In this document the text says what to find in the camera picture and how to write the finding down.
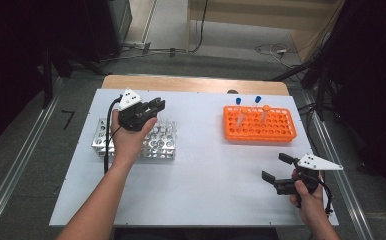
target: test tube rack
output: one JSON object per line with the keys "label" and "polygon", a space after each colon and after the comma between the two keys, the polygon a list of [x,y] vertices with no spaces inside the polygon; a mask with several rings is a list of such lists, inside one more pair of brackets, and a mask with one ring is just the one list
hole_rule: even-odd
{"label": "test tube rack", "polygon": [[[237,126],[237,120],[247,112]],[[225,106],[223,111],[224,134],[228,140],[291,142],[296,137],[290,111],[285,108],[270,108],[262,120],[262,108],[248,106]]]}
{"label": "test tube rack", "polygon": [[[170,120],[158,120],[154,128],[150,131],[144,141],[139,157],[143,158],[159,158],[159,159],[175,159],[175,136],[176,122]],[[96,133],[94,135],[92,147],[99,155],[105,156],[105,141],[106,141],[106,119],[99,119]],[[115,148],[112,139],[109,142],[109,156],[114,156]]]}

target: human hand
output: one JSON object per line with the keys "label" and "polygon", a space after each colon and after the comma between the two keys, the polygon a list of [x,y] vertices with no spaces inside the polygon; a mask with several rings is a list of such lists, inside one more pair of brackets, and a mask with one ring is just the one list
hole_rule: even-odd
{"label": "human hand", "polygon": [[140,154],[146,135],[153,129],[157,119],[149,119],[139,132],[127,131],[119,125],[118,110],[112,111],[111,133],[115,147],[115,158],[112,166],[127,167],[128,170]]}
{"label": "human hand", "polygon": [[[292,177],[296,177],[297,172],[293,170]],[[301,208],[299,209],[302,221],[309,227],[315,228],[321,224],[321,221],[328,221],[324,211],[323,203],[323,187],[318,185],[314,193],[310,194],[305,184],[298,180],[295,182],[295,187],[301,196]],[[296,195],[290,195],[290,202],[298,206],[298,198]]]}

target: metal rail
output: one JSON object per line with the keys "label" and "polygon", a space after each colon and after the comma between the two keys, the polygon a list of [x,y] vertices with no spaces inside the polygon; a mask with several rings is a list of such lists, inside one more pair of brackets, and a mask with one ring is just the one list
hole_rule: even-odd
{"label": "metal rail", "polygon": [[[304,94],[307,104],[315,102],[313,96],[307,92]],[[318,117],[313,116],[313,122],[317,129],[318,135],[320,136],[321,142],[323,144],[324,150],[327,153],[328,160],[342,165],[340,158],[337,154],[336,148],[333,144],[333,141],[330,138],[330,135],[327,130],[325,122],[320,122]],[[336,178],[336,182],[339,186],[340,192],[345,201],[346,207],[348,208],[349,215],[352,219],[352,222],[355,226],[356,233],[359,239],[362,240],[372,240],[375,239],[371,231],[371,228],[367,222],[364,211],[361,208],[361,204],[358,201],[358,198],[352,188],[351,183],[346,175],[345,171],[333,171]]]}
{"label": "metal rail", "polygon": [[30,134],[25,140],[24,145],[22,146],[21,150],[19,151],[19,154],[17,155],[11,168],[9,169],[5,179],[0,185],[0,216],[3,210],[5,209],[6,204],[9,201],[13,193],[13,190],[16,187],[16,184],[18,183],[19,178],[24,172],[25,166],[27,165],[31,157],[31,154],[38,140],[40,139],[41,134],[43,133],[43,130],[47,122],[49,121],[50,116],[53,113],[56,103],[58,102],[58,99],[60,97],[61,89],[63,87],[64,87],[63,79],[58,78],[55,83],[55,89],[54,89],[54,92],[56,93],[55,96],[52,98],[49,106],[40,112],[40,115],[38,116],[37,121],[35,122]]}

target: black curtain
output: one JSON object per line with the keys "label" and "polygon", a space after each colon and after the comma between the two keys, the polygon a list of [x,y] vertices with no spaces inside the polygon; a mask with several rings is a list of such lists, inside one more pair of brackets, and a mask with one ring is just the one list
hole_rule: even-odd
{"label": "black curtain", "polygon": [[386,178],[386,1],[347,1],[344,13],[352,18],[327,58],[341,85],[333,104],[362,143],[361,160]]}
{"label": "black curtain", "polygon": [[0,1],[0,135],[43,88],[41,44],[17,1]]}

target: forearm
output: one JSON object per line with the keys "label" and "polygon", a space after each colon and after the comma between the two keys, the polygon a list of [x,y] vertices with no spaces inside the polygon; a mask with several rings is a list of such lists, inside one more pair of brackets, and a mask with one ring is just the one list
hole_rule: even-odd
{"label": "forearm", "polygon": [[59,239],[109,239],[129,170],[111,167]]}
{"label": "forearm", "polygon": [[313,226],[310,226],[311,231],[314,235],[313,240],[339,240],[339,236],[334,230],[331,223],[324,216],[320,218]]}

